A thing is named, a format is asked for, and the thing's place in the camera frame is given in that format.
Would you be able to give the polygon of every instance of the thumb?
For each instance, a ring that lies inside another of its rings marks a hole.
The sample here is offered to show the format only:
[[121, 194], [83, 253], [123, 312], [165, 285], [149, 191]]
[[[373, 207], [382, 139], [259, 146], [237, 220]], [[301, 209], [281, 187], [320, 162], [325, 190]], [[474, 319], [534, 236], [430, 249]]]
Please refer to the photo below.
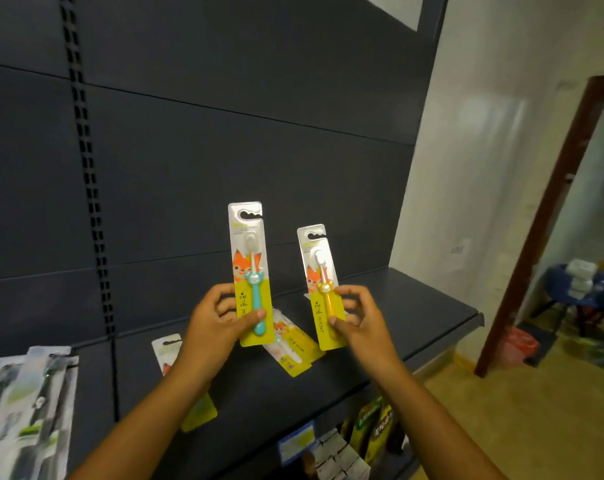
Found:
[[350, 340], [354, 332], [358, 330], [357, 327], [346, 322], [346, 320], [340, 320], [338, 317], [330, 317], [329, 323], [334, 329], [340, 332], [341, 335], [345, 336], [347, 340]]
[[239, 317], [235, 323], [234, 327], [237, 330], [238, 337], [242, 335], [245, 331], [252, 329], [266, 316], [266, 310], [264, 308], [258, 308], [257, 310], [253, 310], [247, 313], [243, 317]]

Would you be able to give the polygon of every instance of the stack of toothbrush packages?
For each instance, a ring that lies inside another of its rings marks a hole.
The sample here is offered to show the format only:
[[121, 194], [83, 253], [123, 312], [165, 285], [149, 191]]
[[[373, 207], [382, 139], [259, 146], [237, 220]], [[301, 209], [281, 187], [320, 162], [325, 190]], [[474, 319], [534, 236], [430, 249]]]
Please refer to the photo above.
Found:
[[71, 347], [0, 357], [0, 480], [66, 476], [77, 384]]

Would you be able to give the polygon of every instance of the wooden door frame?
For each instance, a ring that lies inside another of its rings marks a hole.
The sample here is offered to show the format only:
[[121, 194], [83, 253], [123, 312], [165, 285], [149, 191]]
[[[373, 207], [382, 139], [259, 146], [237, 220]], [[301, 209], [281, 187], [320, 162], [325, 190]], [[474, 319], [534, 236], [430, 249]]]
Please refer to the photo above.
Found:
[[522, 306], [529, 289], [531, 269], [538, 259], [541, 240], [550, 223], [554, 208], [565, 185], [568, 173], [576, 173], [604, 108], [604, 75], [589, 79], [578, 110], [566, 135], [562, 150], [546, 186], [538, 211], [529, 229], [520, 257], [495, 315], [489, 336], [475, 367], [475, 375], [485, 377], [498, 350], [506, 327], [511, 325], [514, 314]]

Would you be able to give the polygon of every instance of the person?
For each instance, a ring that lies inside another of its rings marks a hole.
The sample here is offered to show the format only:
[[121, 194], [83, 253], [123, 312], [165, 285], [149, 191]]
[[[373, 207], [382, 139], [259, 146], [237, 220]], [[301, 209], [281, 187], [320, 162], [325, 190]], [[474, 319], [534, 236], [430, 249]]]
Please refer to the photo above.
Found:
[[[344, 285], [346, 320], [330, 318], [353, 354], [398, 414], [431, 480], [505, 479], [464, 429], [399, 359], [382, 312], [369, 290]], [[213, 286], [191, 315], [175, 364], [157, 387], [121, 420], [70, 480], [146, 480], [153, 475], [180, 423], [209, 389], [235, 342], [264, 318], [262, 308], [238, 318], [234, 284]]]

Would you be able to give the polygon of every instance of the floor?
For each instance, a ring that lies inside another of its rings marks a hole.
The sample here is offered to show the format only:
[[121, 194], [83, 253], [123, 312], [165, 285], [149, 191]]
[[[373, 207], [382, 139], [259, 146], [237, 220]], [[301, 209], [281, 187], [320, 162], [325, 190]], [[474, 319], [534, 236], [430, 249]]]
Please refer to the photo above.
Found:
[[[451, 363], [425, 381], [511, 480], [604, 480], [604, 369], [585, 361], [570, 335], [538, 369], [480, 379]], [[411, 480], [426, 478], [420, 469]]]

